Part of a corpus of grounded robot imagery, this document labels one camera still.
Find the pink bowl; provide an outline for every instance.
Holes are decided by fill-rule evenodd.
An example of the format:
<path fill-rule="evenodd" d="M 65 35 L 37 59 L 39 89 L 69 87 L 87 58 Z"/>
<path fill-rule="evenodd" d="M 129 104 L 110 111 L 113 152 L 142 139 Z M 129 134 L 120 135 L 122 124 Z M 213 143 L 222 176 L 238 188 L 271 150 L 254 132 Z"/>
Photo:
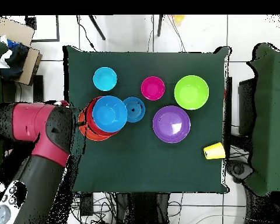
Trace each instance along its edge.
<path fill-rule="evenodd" d="M 141 85 L 141 93 L 148 100 L 158 100 L 165 92 L 165 84 L 156 77 L 147 77 Z"/>

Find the green bowl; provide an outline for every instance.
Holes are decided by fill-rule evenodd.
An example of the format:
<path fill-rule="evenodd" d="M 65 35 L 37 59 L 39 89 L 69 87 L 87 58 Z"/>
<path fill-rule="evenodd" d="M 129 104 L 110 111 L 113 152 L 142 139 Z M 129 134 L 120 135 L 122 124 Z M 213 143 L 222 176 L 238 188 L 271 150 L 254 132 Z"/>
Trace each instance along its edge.
<path fill-rule="evenodd" d="M 187 110 L 202 107 L 208 100 L 209 89 L 206 81 L 199 76 L 185 76 L 174 88 L 174 98 L 178 105 Z"/>

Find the button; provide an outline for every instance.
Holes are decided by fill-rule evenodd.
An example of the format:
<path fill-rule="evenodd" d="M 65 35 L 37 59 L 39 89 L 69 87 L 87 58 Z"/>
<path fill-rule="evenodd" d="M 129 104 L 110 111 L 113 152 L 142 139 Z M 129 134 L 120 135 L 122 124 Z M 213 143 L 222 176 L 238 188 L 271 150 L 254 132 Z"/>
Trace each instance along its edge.
<path fill-rule="evenodd" d="M 11 210 L 6 205 L 0 205 L 0 224 L 6 224 L 11 218 Z"/>
<path fill-rule="evenodd" d="M 5 202 L 6 200 L 7 200 L 7 195 L 4 195 L 3 197 L 2 197 L 2 202 Z"/>
<path fill-rule="evenodd" d="M 15 204 L 16 203 L 16 197 L 11 197 L 8 202 L 10 204 Z"/>
<path fill-rule="evenodd" d="M 16 187 L 13 186 L 12 188 L 9 189 L 10 194 L 14 194 L 16 192 Z"/>

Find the light blue bowl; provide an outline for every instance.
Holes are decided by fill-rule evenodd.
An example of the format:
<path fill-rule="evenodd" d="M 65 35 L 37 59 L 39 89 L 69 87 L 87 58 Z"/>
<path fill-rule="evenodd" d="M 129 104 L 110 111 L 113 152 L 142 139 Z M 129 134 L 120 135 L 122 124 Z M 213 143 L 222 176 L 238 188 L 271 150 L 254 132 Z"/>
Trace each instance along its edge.
<path fill-rule="evenodd" d="M 135 123 L 143 118 L 145 106 L 142 100 L 136 97 L 129 97 L 124 100 L 124 104 L 128 111 L 128 122 Z"/>
<path fill-rule="evenodd" d="M 93 107 L 92 117 L 96 125 L 106 132 L 116 132 L 127 122 L 128 113 L 124 103 L 117 97 L 104 96 Z"/>
<path fill-rule="evenodd" d="M 115 87 L 117 75 L 114 70 L 108 67 L 101 67 L 93 75 L 95 87 L 102 91 L 108 91 Z"/>

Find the bowl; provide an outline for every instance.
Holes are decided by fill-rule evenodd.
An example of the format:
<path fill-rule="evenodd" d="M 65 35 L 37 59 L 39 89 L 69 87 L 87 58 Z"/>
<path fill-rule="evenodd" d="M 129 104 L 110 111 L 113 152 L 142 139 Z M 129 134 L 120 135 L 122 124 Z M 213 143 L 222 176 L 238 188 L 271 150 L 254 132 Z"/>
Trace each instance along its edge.
<path fill-rule="evenodd" d="M 176 106 L 166 106 L 155 114 L 152 127 L 156 136 L 163 142 L 175 144 L 183 140 L 190 131 L 188 114 Z"/>
<path fill-rule="evenodd" d="M 83 122 L 85 120 L 85 115 L 84 112 L 86 111 L 86 109 L 84 109 L 80 115 L 79 115 L 79 122 Z M 86 136 L 86 138 L 88 138 L 89 140 L 93 140 L 93 141 L 103 141 L 106 140 L 107 138 L 109 138 L 109 136 L 99 136 L 97 134 L 95 134 L 91 129 L 88 128 L 87 124 L 80 126 L 79 127 L 80 132 L 82 133 L 82 135 Z"/>
<path fill-rule="evenodd" d="M 102 91 L 109 91 L 115 87 L 117 75 L 114 70 L 109 67 L 101 67 L 96 70 L 93 75 L 93 83 L 95 87 Z"/>
<path fill-rule="evenodd" d="M 209 89 L 206 81 L 199 76 L 181 78 L 174 88 L 174 98 L 179 106 L 187 110 L 202 107 L 208 100 Z"/>
<path fill-rule="evenodd" d="M 129 97 L 124 100 L 124 104 L 128 112 L 128 122 L 135 123 L 143 118 L 145 106 L 142 100 L 136 97 Z"/>
<path fill-rule="evenodd" d="M 146 78 L 141 84 L 141 93 L 148 100 L 158 100 L 163 96 L 164 92 L 165 84 L 156 76 Z"/>
<path fill-rule="evenodd" d="M 92 117 L 96 125 L 106 132 L 116 132 L 127 122 L 128 113 L 124 103 L 117 97 L 104 96 L 93 107 Z"/>
<path fill-rule="evenodd" d="M 93 106 L 96 104 L 96 102 L 102 98 L 102 96 L 96 97 L 94 98 L 88 105 L 87 107 L 87 112 L 86 112 L 86 121 L 88 124 L 88 127 L 91 131 L 93 131 L 95 134 L 100 135 L 102 137 L 109 137 L 112 135 L 115 135 L 117 132 L 106 132 L 106 131 L 102 131 L 94 122 L 93 117 L 92 117 L 92 110 L 93 110 Z"/>

